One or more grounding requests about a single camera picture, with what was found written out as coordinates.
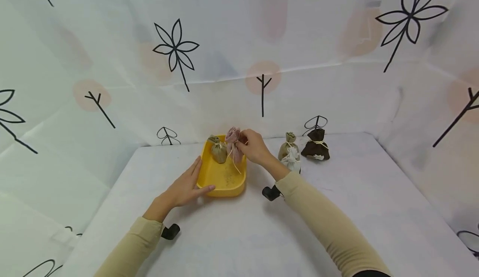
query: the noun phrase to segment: hand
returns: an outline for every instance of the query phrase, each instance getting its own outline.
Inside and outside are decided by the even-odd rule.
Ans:
[[[264,166],[264,164],[272,158],[275,159],[266,144],[264,144],[263,138],[259,133],[252,129],[245,129],[241,132],[241,135],[248,139],[247,145],[242,142],[236,142],[236,145],[239,150],[246,155],[248,160]]]
[[[143,218],[162,223],[173,208],[188,204],[199,196],[214,190],[214,185],[208,185],[201,189],[196,188],[201,165],[201,158],[197,157],[188,170],[178,177],[163,194],[155,198]]]
[[[166,196],[171,198],[173,207],[188,204],[188,202],[215,189],[214,185],[208,185],[201,189],[196,188],[196,181],[198,180],[201,165],[202,160],[200,157],[197,157],[188,170],[178,177],[164,192]]]
[[[236,142],[237,147],[248,160],[257,163],[265,168],[276,181],[286,177],[291,171],[275,158],[269,152],[266,144],[264,144],[263,137],[251,129],[242,131],[242,136],[248,139],[247,145],[242,142]]]

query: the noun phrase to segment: pink pouch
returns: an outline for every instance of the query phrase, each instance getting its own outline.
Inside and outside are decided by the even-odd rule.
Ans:
[[[241,163],[243,160],[243,152],[236,147],[236,142],[240,140],[241,130],[236,127],[230,128],[225,136],[226,152],[232,158],[234,163]]]

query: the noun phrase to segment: wrist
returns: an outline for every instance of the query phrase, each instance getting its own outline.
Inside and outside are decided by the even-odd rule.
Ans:
[[[261,163],[259,163],[259,165],[266,169],[266,167],[271,166],[276,161],[277,161],[277,158],[275,158],[274,155],[270,153],[268,156],[262,158]]]
[[[173,199],[164,192],[152,201],[148,210],[143,215],[143,218],[163,223],[164,219],[173,208]]]
[[[262,164],[262,167],[265,168],[276,181],[280,181],[291,172],[291,170],[289,170],[273,155],[265,160],[264,164]]]

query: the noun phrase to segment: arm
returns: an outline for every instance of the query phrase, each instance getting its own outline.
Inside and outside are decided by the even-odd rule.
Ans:
[[[363,271],[386,274],[378,276],[390,275],[378,253],[354,223],[298,173],[289,173],[277,181],[276,186],[286,203],[303,218],[324,246],[344,277],[359,277],[356,274]]]
[[[248,145],[238,147],[277,181],[286,203],[296,211],[324,246],[343,277],[388,277],[390,272],[354,223],[298,173],[290,172],[268,150],[261,135],[243,131]]]
[[[183,206],[207,192],[214,186],[195,189],[201,168],[198,157],[161,195],[154,199],[142,217],[136,219],[130,231],[110,252],[94,277],[135,277],[139,268],[156,248],[163,230],[163,220],[177,206]]]

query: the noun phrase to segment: fabric backdrop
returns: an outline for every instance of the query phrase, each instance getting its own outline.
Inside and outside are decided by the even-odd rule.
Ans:
[[[478,233],[479,109],[432,148],[479,91],[476,5],[0,0],[0,268],[58,274],[138,147],[300,135],[316,116],[377,136],[451,228]]]

